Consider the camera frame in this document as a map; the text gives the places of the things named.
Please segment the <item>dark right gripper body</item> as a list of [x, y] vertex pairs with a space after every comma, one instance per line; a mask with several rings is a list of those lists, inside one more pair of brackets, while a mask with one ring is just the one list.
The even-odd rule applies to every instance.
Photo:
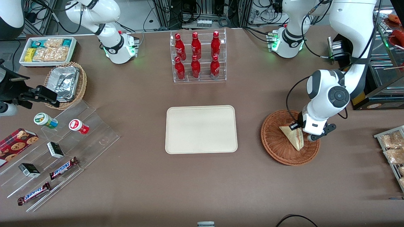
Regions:
[[30, 77], [20, 75], [3, 66], [0, 63], [1, 82], [0, 82], [0, 100], [1, 102], [26, 102], [22, 95], [29, 92], [29, 87], [25, 80]]

